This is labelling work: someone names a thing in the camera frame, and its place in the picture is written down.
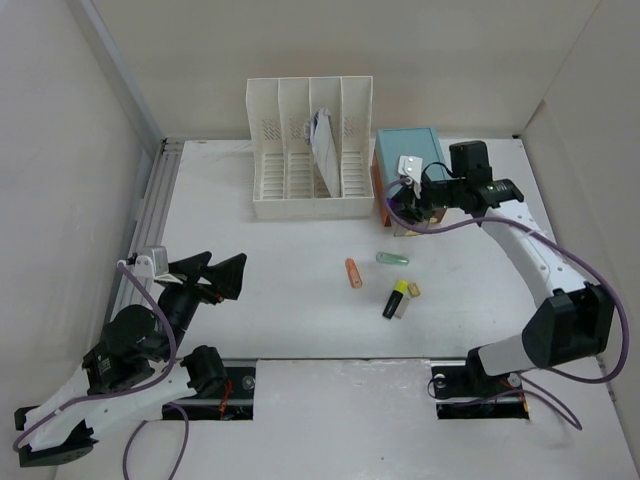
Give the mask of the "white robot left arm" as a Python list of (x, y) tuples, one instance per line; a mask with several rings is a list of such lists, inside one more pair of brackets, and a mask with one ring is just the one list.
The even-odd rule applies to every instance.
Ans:
[(213, 407), (212, 417), (229, 419), (253, 398), (255, 369), (226, 365), (217, 349), (178, 348), (197, 309), (239, 299), (247, 256), (217, 264), (208, 251), (169, 261), (161, 246), (145, 247), (117, 263), (142, 295), (106, 323), (98, 342), (71, 378), (39, 406), (14, 413), (20, 435), (13, 449), (23, 468), (59, 466), (88, 453), (112, 428), (146, 414)]

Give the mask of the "white spiral notebook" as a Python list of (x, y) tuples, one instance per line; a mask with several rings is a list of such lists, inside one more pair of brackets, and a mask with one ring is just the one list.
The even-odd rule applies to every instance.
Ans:
[(316, 188), (329, 198), (339, 198), (341, 196), (340, 166), (330, 111), (327, 108), (318, 109), (304, 123), (303, 133), (313, 156)]

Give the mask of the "yellow highlighter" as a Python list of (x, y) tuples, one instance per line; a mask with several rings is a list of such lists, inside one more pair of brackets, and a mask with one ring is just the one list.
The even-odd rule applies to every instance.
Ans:
[(408, 282), (406, 280), (398, 280), (391, 291), (391, 294), (384, 307), (382, 316), (386, 319), (392, 319), (395, 315), (398, 307), (403, 301), (405, 294), (407, 293)]

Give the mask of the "clear drawer gold handle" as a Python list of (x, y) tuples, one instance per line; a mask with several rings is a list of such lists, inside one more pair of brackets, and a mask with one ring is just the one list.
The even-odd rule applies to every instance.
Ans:
[(445, 210), (436, 210), (431, 213), (428, 219), (423, 219), (413, 224), (411, 224), (408, 220), (403, 220), (401, 223), (393, 220), (393, 236), (404, 238), (421, 235), (423, 230), (436, 228), (437, 226), (439, 226), (445, 213)]

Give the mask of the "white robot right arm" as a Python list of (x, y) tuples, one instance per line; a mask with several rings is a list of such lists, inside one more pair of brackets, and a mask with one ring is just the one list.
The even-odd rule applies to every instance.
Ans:
[(615, 307), (604, 281), (575, 270), (568, 253), (540, 231), (514, 182), (494, 179), (484, 142), (456, 143), (449, 152), (443, 180), (430, 178), (421, 158), (400, 156), (403, 185), (389, 202), (395, 218), (417, 229), (422, 215), (462, 210), (501, 247), (536, 307), (521, 333), (469, 352), (465, 386), (484, 394), (500, 375), (550, 369), (603, 352)]

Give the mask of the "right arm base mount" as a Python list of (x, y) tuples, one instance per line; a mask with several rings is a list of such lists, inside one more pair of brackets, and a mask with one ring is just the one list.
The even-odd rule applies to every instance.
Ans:
[(515, 374), (475, 377), (464, 361), (431, 364), (429, 395), (439, 420), (528, 420), (522, 383)]

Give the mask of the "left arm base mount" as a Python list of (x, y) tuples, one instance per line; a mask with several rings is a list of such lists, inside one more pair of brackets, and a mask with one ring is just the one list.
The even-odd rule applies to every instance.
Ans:
[(214, 393), (175, 400), (190, 421), (250, 421), (254, 414), (256, 360), (225, 360), (226, 382)]

